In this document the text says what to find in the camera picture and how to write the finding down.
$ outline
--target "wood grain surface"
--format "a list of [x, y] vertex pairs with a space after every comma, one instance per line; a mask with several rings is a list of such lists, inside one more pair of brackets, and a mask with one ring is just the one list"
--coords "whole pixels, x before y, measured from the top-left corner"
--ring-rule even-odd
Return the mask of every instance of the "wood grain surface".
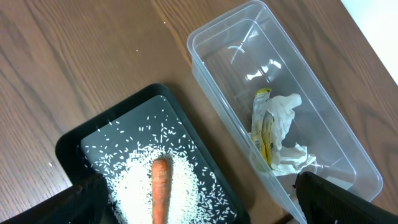
[[[193, 30], [244, 0], [0, 0], [0, 221], [70, 186], [57, 139], [151, 83], [166, 84], [253, 223], [272, 201], [191, 73]], [[398, 215], [398, 87], [339, 0], [266, 0], [384, 179]]]

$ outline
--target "black object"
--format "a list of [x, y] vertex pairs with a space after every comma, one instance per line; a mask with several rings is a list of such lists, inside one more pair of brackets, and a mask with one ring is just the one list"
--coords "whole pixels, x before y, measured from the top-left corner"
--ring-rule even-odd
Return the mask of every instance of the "black object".
[[[159, 148], [161, 151], [169, 151], [166, 157], [170, 157], [172, 152], [179, 154], [179, 157], [183, 155], [193, 165], [193, 172], [197, 175], [200, 183], [198, 193], [214, 195], [214, 198], [206, 200], [206, 207], [212, 208], [209, 210], [214, 214], [216, 210], [230, 211], [222, 213], [223, 220], [219, 220], [220, 223], [234, 221], [237, 211], [231, 199], [219, 185], [216, 176], [211, 175], [214, 170], [197, 149], [191, 135], [180, 122], [180, 118], [166, 97], [162, 95], [152, 97], [80, 141], [87, 169], [90, 167], [106, 175], [108, 184], [111, 184], [111, 179], [126, 168], [120, 164], [126, 162], [130, 153], [138, 147], [141, 150], [136, 152], [141, 156], [144, 156], [143, 151], [151, 153]], [[115, 203], [110, 205], [118, 209]]]
[[398, 217], [313, 174], [297, 175], [298, 202], [308, 224], [398, 223]]
[[95, 174], [2, 224], [99, 224], [107, 204], [105, 178]]
[[[116, 106], [113, 106], [112, 108], [106, 110], [98, 116], [95, 116], [79, 127], [66, 133], [58, 140], [55, 152], [71, 182], [73, 184], [77, 183], [95, 173], [95, 170], [90, 168], [90, 160], [92, 157], [97, 155], [86, 153], [85, 148], [80, 146], [82, 143], [89, 144], [90, 140], [87, 140], [86, 137], [92, 135], [97, 130], [102, 129], [110, 121], [120, 118], [122, 115], [130, 112], [140, 105], [143, 105], [145, 102], [159, 95], [167, 99], [168, 104], [179, 118], [179, 122], [181, 122], [181, 125], [184, 127], [185, 131], [197, 146], [196, 150], [200, 152], [201, 157], [203, 157], [205, 162], [208, 164], [208, 167], [214, 172], [218, 182], [223, 187], [225, 194], [228, 196], [233, 204], [233, 207], [236, 209], [237, 217], [232, 223], [249, 223], [250, 218], [247, 211], [244, 209], [241, 201], [232, 191], [224, 175], [216, 165], [216, 162], [207, 151], [207, 148], [202, 143], [187, 116], [183, 112], [183, 109], [179, 105], [177, 99], [175, 99], [172, 92], [166, 86], [160, 84], [153, 84], [145, 87], [136, 94], [118, 103]], [[107, 214], [112, 214], [110, 209], [108, 209]], [[108, 223], [117, 223], [117, 221], [115, 218], [111, 218], [111, 221]]]

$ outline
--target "clear plastic container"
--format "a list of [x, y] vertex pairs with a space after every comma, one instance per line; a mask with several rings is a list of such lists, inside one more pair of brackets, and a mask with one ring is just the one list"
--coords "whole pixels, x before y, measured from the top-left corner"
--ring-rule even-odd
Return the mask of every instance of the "clear plastic container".
[[372, 200], [382, 178], [336, 106], [269, 8], [249, 1], [194, 31], [188, 38], [192, 72], [215, 110], [280, 206], [300, 223], [305, 218], [292, 184], [275, 177], [251, 141], [256, 92], [298, 93], [302, 104], [282, 144], [308, 146], [316, 163], [307, 167], [342, 188]]

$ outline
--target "orange carrot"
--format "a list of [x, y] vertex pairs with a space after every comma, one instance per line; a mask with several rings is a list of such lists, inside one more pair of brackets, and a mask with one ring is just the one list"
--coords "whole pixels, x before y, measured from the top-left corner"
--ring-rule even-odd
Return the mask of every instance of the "orange carrot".
[[165, 159], [152, 164], [152, 224], [166, 224], [170, 200], [170, 172]]

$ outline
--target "crumpled paper towel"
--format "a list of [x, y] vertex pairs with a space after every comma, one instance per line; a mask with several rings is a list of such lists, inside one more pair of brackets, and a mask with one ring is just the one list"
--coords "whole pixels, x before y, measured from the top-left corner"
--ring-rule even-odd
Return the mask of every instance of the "crumpled paper towel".
[[278, 151], [282, 149], [282, 140], [285, 139], [294, 119], [293, 108], [300, 105], [300, 95], [293, 93], [290, 96], [275, 96], [270, 98], [261, 108], [261, 114], [269, 111], [275, 119], [271, 132], [271, 142], [274, 143], [274, 148]]
[[274, 145], [271, 149], [271, 168], [275, 176], [298, 174], [316, 159], [315, 155], [308, 154], [306, 146], [297, 143], [293, 148], [282, 146], [295, 116], [293, 108], [301, 103], [300, 95], [293, 93], [290, 96], [269, 98], [261, 108], [261, 114], [268, 111], [275, 120], [271, 131], [271, 142]]
[[282, 146], [277, 151], [271, 151], [271, 168], [275, 176], [298, 174], [301, 170], [317, 159], [308, 154], [306, 146], [296, 145], [292, 148]]

